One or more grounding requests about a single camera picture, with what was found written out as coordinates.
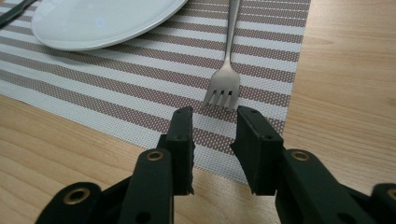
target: fork handle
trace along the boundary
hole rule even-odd
[[[224,64],[231,64],[231,46],[233,45],[233,33],[235,31],[236,19],[238,17],[238,10],[241,0],[230,0],[228,12],[228,32],[225,50]]]

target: fork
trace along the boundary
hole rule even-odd
[[[231,96],[230,104],[227,109],[228,111],[231,111],[234,108],[236,100],[238,99],[240,77],[231,67],[231,46],[233,44],[233,33],[235,30],[240,2],[240,0],[230,0],[224,65],[212,75],[212,78],[210,78],[209,88],[207,89],[205,99],[201,104],[201,109],[209,103],[213,95],[215,98],[210,108],[213,108],[213,106],[217,104],[221,95],[222,99],[219,106],[224,106],[229,95]]]

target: table surface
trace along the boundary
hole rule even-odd
[[[283,133],[344,185],[396,183],[396,1],[312,0]],[[0,96],[0,222],[32,223],[63,187],[102,189],[130,175],[143,149]],[[274,197],[194,169],[176,223],[277,223]]]

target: woven placemat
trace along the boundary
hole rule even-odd
[[[6,0],[0,13],[18,0]],[[194,108],[195,166],[246,183],[229,145],[236,112],[200,110],[222,66],[227,0],[191,0],[168,21],[105,49],[69,52],[38,42],[30,29],[40,1],[0,30],[0,93],[143,148],[156,147],[173,112]],[[310,0],[243,1],[232,62],[239,105],[282,133]]]

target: placemat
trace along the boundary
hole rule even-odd
[[[0,13],[19,0],[7,0]],[[173,112],[194,108],[195,166],[247,183],[229,145],[236,112],[200,110],[222,66],[228,0],[190,0],[150,32],[105,49],[50,49],[33,36],[40,1],[0,30],[0,93],[154,148]],[[279,133],[285,124],[310,0],[242,1],[232,65],[239,105],[259,110]]]

